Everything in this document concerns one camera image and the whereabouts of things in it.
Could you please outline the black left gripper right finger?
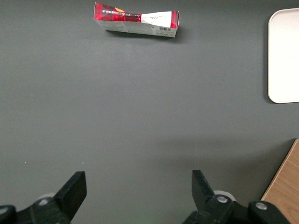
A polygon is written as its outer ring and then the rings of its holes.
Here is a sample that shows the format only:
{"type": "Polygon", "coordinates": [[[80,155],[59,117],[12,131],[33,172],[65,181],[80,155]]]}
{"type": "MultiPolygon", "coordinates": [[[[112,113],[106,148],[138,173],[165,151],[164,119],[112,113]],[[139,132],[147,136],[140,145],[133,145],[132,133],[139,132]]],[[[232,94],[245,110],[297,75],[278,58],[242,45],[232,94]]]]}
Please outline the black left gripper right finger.
{"type": "Polygon", "coordinates": [[[192,171],[192,197],[197,210],[185,224],[288,224],[288,219],[273,204],[251,201],[240,205],[223,193],[215,193],[200,170],[192,171]]]}

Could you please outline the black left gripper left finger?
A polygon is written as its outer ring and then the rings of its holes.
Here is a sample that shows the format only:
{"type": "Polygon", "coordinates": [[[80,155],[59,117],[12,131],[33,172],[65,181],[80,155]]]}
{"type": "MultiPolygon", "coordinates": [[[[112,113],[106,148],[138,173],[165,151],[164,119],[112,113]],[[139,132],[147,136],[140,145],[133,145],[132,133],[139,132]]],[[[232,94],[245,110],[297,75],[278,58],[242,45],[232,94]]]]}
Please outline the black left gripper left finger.
{"type": "Polygon", "coordinates": [[[44,196],[17,211],[13,205],[0,207],[2,224],[70,224],[87,194],[84,171],[77,171],[53,196],[44,196]]]}

